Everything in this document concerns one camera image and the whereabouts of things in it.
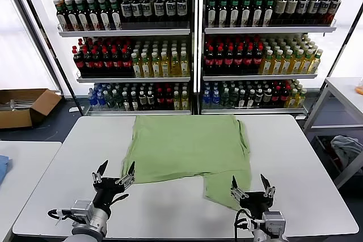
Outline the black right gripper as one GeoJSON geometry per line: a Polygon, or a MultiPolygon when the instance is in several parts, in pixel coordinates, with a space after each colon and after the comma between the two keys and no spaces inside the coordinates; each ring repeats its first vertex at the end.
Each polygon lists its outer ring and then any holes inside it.
{"type": "Polygon", "coordinates": [[[265,192],[247,192],[239,189],[235,176],[232,177],[230,193],[235,200],[240,200],[240,207],[247,209],[251,214],[262,214],[273,205],[273,196],[276,188],[270,185],[268,179],[261,174],[265,192]]]}

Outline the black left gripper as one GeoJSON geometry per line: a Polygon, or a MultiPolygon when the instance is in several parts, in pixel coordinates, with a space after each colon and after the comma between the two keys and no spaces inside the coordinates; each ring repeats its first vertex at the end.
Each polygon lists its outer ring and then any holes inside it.
{"type": "Polygon", "coordinates": [[[107,164],[108,160],[101,164],[96,172],[92,173],[93,187],[96,191],[92,202],[94,208],[103,211],[110,211],[111,205],[127,198],[129,194],[125,193],[125,187],[130,187],[135,179],[135,162],[132,162],[127,174],[119,179],[103,177],[107,164]]]}

